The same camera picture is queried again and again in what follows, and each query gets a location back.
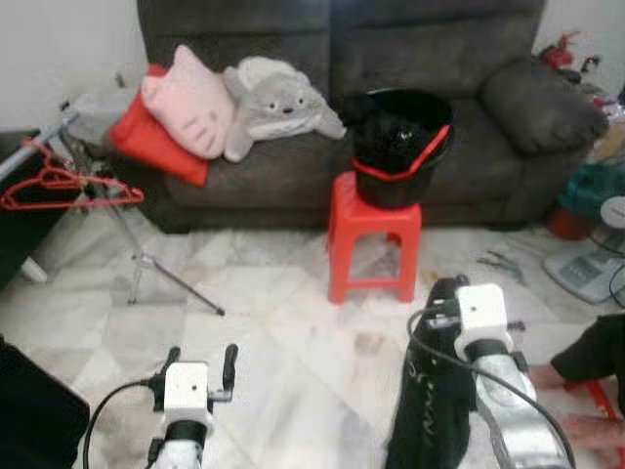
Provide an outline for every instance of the white wall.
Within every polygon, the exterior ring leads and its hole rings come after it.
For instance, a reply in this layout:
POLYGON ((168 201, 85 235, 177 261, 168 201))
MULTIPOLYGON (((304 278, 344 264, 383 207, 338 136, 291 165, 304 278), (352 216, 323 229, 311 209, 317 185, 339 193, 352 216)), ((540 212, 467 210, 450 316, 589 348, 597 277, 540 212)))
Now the white wall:
POLYGON ((581 29, 571 52, 577 70, 588 56, 602 57, 589 81, 612 95, 625 83, 625 0, 549 0, 534 43, 534 53, 558 41, 563 32, 581 29))
POLYGON ((0 2, 0 128, 52 122, 63 101, 146 68, 135 0, 0 2))
MULTIPOLYGON (((0 1, 0 129, 54 121, 61 102, 112 87, 116 72, 137 80, 146 68, 135 0, 0 1)), ((577 27, 584 33, 573 49, 576 65, 600 54, 593 80, 618 93, 625 0, 549 0, 535 51, 577 27)))

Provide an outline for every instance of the tripod stand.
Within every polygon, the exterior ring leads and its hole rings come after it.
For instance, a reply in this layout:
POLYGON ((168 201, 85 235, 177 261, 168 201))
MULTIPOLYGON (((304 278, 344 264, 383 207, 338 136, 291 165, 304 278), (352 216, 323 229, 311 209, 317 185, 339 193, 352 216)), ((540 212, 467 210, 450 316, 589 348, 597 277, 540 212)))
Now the tripod stand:
MULTIPOLYGON (((64 130, 61 130, 59 133, 60 140, 62 144, 67 148, 69 153, 74 158, 74 163, 79 168, 80 171, 90 172, 90 164, 89 164, 89 156, 85 149, 85 146, 78 140, 75 140, 68 136, 64 130)), ((92 190, 95 193, 97 198, 106 198, 107 194, 104 192, 103 188, 98 185, 92 185, 92 190)), ((133 260, 135 261, 135 270, 133 272, 133 281, 130 289, 130 294, 128 296, 128 304, 132 305, 137 303, 137 295, 139 292, 139 286, 141 284, 141 277, 144 269, 152 269, 155 272, 159 273, 161 276, 169 280, 170 282, 176 284, 187 293, 191 294, 199 301, 209 306, 211 309, 215 311, 215 313, 219 316, 224 316, 226 312, 223 308, 217 306, 211 300, 206 298, 204 295, 195 290, 192 286, 186 283, 184 280, 167 270, 163 267, 153 256, 147 254, 141 247, 139 241, 135 237, 133 231, 131 230, 128 223, 123 216, 123 213, 119 206, 117 205, 109 205, 105 207, 106 211, 110 218, 115 222, 119 232, 124 236, 126 242, 130 246, 133 251, 133 260)))
MULTIPOLYGON (((35 147, 45 145, 50 139, 54 137, 59 137, 63 146, 67 149, 69 154, 71 154, 73 158, 73 164, 76 168, 76 172, 82 175, 90 175, 92 173, 92 164, 85 148, 84 144, 76 139, 73 139, 69 135, 66 134, 65 129, 69 124, 71 124, 74 120, 79 118, 78 113, 73 113, 71 115, 66 115, 62 121, 55 125, 54 127, 48 129, 47 131, 43 131, 37 138, 33 141, 33 146, 23 147, 13 153, 5 162, 0 164, 0 181, 5 179, 9 174, 11 174, 15 169, 17 169, 22 163, 24 163, 29 157, 37 152, 35 147)), ((103 189, 102 186, 98 184, 87 184, 85 188, 83 188, 85 193, 95 200, 108 200, 109 194, 103 189)), ((119 208, 118 205, 114 203, 103 204, 104 209, 107 211, 110 218, 113 220, 115 225, 117 226, 119 232, 123 235, 125 241, 130 246, 133 253, 133 260, 135 261, 135 270, 133 272, 133 281, 130 289, 130 294, 128 296, 128 304, 137 303, 137 295, 139 291, 139 286, 141 283, 141 277, 144 269, 152 269, 155 272, 159 273, 162 277, 174 283, 178 287, 185 290, 187 293, 191 294, 199 301, 210 307, 217 315, 224 316, 226 313, 223 308, 219 307, 204 295, 195 290, 188 283, 183 281, 181 278, 167 270, 163 267, 153 256, 147 254, 141 244, 135 237, 133 231, 130 226, 126 222, 123 212, 119 208)))

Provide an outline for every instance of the red pillow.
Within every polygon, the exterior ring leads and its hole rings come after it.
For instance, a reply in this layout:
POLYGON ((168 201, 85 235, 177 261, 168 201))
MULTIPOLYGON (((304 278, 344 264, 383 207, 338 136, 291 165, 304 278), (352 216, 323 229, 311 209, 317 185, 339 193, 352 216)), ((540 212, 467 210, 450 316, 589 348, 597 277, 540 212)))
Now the red pillow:
MULTIPOLYGON (((167 69, 150 64, 147 74, 163 76, 167 69)), ((183 149, 144 106, 137 93, 126 113, 110 131, 110 139, 117 149, 143 163, 203 187, 208 176, 208 161, 183 149)))

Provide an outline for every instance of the black bag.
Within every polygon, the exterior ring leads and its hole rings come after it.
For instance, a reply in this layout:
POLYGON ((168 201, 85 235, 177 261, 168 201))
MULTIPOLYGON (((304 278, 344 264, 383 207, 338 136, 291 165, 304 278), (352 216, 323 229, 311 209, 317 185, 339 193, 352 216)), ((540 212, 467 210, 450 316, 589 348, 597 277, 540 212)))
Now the black bag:
MULTIPOLYGON (((428 299, 455 297, 461 286, 455 278, 439 280, 428 299)), ((432 329, 426 313, 414 335, 427 345, 455 357, 455 325, 432 329)), ((414 340, 406 351, 401 395, 394 430, 388 445, 386 469, 456 469, 469 444, 469 413, 476 409, 476 390, 471 372, 437 361, 421 351, 414 340)))
POLYGON ((0 467, 68 469, 89 406, 0 335, 0 467))

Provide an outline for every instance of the pink cat pillow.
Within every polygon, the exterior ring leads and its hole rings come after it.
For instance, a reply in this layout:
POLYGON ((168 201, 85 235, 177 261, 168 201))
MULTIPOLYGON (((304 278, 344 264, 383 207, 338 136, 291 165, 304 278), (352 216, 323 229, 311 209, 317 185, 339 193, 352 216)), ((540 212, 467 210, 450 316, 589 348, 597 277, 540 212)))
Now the pink cat pillow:
POLYGON ((203 159, 224 153, 234 104, 221 75, 206 68, 191 49, 176 49, 163 77, 147 76, 144 104, 178 144, 203 159))

